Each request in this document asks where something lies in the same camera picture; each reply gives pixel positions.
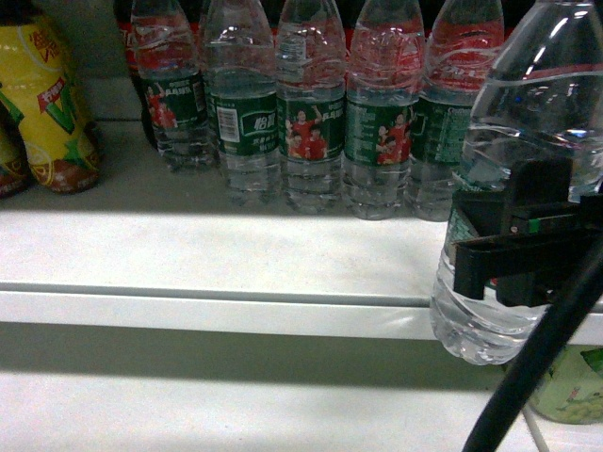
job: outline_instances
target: white shelf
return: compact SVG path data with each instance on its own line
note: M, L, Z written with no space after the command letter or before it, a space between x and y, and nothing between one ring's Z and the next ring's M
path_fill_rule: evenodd
M97 187L0 204L0 321L433 338L445 223L241 209L216 170L169 174L138 122L104 128ZM598 309L575 342L603 344L601 327Z
M530 425L537 444L542 452L602 452L603 424L573 426L545 419L532 410L524 409L524 415Z
M458 452L501 370L434 341L0 324L17 451ZM519 416L500 452L536 452Z

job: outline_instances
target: green bottle label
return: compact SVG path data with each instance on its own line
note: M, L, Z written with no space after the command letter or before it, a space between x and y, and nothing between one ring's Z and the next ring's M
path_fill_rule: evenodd
M209 86L204 83L205 88L205 103L207 104L207 123L209 128L217 135L218 134L218 117L216 116L216 99L209 91Z
M216 124L223 153L271 153L278 146L276 94L253 99L214 96Z
M412 109L407 106L372 106L348 101L346 157L377 167L398 164L411 149Z
M421 98L415 113L411 128L413 157L428 163L458 165L471 106L437 104Z
M480 235L475 230L469 219L455 207L452 207L450 211L450 217L448 219L448 228L446 230L446 255L450 256L450 247L454 242L460 240L467 240L469 238L476 238Z
M151 121L161 129L194 127L207 119L200 73L171 80L145 80Z
M337 157L345 139L344 99L310 104L278 99L281 153L291 158Z

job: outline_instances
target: lemon illustration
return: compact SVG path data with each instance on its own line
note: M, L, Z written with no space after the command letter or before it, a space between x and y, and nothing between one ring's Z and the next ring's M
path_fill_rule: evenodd
M54 178L53 159L50 154L40 146L29 141L25 142L25 149L31 172L40 184L49 186Z

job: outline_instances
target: bottled water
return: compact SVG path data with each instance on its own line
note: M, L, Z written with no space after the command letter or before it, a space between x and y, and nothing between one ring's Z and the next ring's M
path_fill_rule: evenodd
M199 15L195 41L197 43L197 49L199 50L199 65L201 67L201 74L204 80L205 105L207 107L207 128L205 130L205 133L207 134L207 147L209 152L214 155L216 161L220 162L220 156L218 153L218 131L216 130L218 121L216 120L214 98L209 94L209 86L207 85L207 52L205 51L204 46L205 29L207 28L208 19L207 15L209 14L210 4L211 0L203 0L201 3L201 12Z
M222 173L238 204L280 191L274 43L259 0L213 0L204 34Z
M471 107L504 40L500 0L448 0L430 34L404 203L446 221Z
M603 30L593 3L538 0L478 95L455 180L463 190L502 190L514 162L569 156L570 200L578 200L595 191L601 177L602 105ZM432 295L433 331L448 351L470 363L505 363L545 307L505 307L495 285L484 300L453 292L448 247L468 238L467 226L453 209Z
M367 0L351 42L343 199L358 218L400 206L423 69L418 0Z
M135 0L132 27L159 153L174 172L212 166L199 56L185 13L177 0Z
M346 45L334 0L286 0L276 56L285 197L316 214L339 199L345 137Z

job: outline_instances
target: water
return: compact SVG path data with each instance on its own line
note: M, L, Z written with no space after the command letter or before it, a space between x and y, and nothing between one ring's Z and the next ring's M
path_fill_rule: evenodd
M409 158L409 173L404 188L405 207L417 218L447 221L452 193L457 188L452 170L463 148L469 114L477 93L441 89L427 82L416 106L417 116L431 115L426 126L420 123L411 137L416 145ZM430 161L438 154L442 162Z
M448 352L472 364L508 362L546 311L503 306L490 288L483 300L468 299L452 290L453 282L454 267L442 251L431 299L433 333Z
M280 193L276 61L268 19L256 0L213 0L204 27L210 139L231 201L269 202Z
M199 72L195 70L173 71L162 77L147 73L147 83L185 79ZM159 155L171 172L179 174L205 171L216 164L207 136L207 119L186 127L165 128L153 122L153 132Z
M503 33L498 0L448 0L438 14L427 45L404 192L404 204L415 217L448 219L455 189L452 169L459 163L471 106L503 43Z
M159 154L173 172L206 170L215 158L205 132L199 57L184 12L172 0L161 5L137 0L132 26Z
M601 108L603 72L491 78L476 101L455 179L461 187L501 190L517 161L571 157L570 201L578 201L595 191L603 170Z
M401 205L423 48L418 2L365 3L351 44L342 177L358 218L391 218Z
M241 50L241 52L253 55L253 49ZM224 124L221 130L217 123L212 128L215 130L220 149L220 170L226 181L231 201L238 205L271 201L279 195L281 186L274 79L269 75L247 69L209 69L207 79L211 87L209 94L214 99L215 106L226 105L229 101L237 102L238 105L260 105L262 102L265 105L268 102L265 110L271 111L272 126L262 135L255 135L268 138L264 141L268 144L253 145L253 138L246 142L244 138L239 137L239 142L233 143L231 147L230 142L224 141L230 139L227 134L231 131L224 130ZM239 120L244 110L243 107L236 112ZM222 122L226 121L223 116L220 118Z
M405 131L410 120L409 100L412 97L405 89L348 89L348 131L346 152L343 156L342 197L352 213L361 219L379 220L396 215L402 200L404 184L409 168L408 153L393 152L396 158L382 164L380 159L387 155L385 146L376 153L375 143L383 137L392 137L390 131L397 126L396 117L401 116L401 127ZM365 119L367 115L378 118ZM374 137L363 140L366 124ZM391 140L396 147L396 140Z
M594 192L603 170L602 75L570 73L521 82L489 79L474 108L461 166L454 172L458 185L502 190L514 162L562 155L574 159L570 200ZM447 243L453 241L455 237L447 237ZM484 300L466 299L452 291L453 276L454 268L442 252L431 309L436 337L450 353L470 363L509 361L545 308L507 308L497 303L492 289L486 290Z
M303 3L287 0L279 26L279 138L286 202L317 214L340 197L346 47L334 1Z

